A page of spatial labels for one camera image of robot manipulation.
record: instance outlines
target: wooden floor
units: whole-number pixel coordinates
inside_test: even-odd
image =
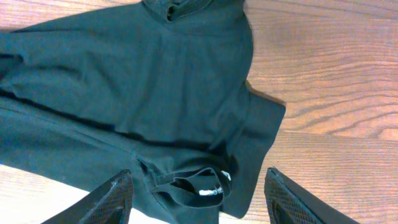
[[[0,30],[134,2],[2,0]],[[264,178],[276,166],[360,223],[398,223],[398,1],[246,2],[255,39],[248,82],[287,114],[248,214],[220,222],[269,223]],[[40,223],[86,194],[0,166],[0,223]]]

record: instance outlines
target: wooden surface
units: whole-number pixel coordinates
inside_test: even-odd
[[[2,0],[0,30],[138,1]],[[361,223],[398,223],[398,1],[247,0],[246,12],[248,81],[287,114],[248,214],[220,222],[269,223],[264,178],[276,166]],[[0,166],[0,223],[40,223],[86,194]]]

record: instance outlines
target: black shirt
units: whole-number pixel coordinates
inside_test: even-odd
[[[243,217],[285,108],[245,86],[243,0],[146,0],[0,34],[0,163],[170,223]]]

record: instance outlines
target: clothing tag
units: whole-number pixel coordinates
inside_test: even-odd
[[[223,170],[221,172],[228,178],[229,181],[231,181],[231,175],[229,173],[227,173]]]
[[[223,193],[223,189],[221,187],[215,189],[215,190],[199,190],[199,195],[201,196],[212,196],[212,195],[218,195]]]

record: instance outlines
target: dark green shirt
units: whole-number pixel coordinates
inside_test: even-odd
[[[89,191],[130,169],[150,217],[243,217],[285,113],[245,86],[243,2],[146,0],[0,34],[0,163]]]

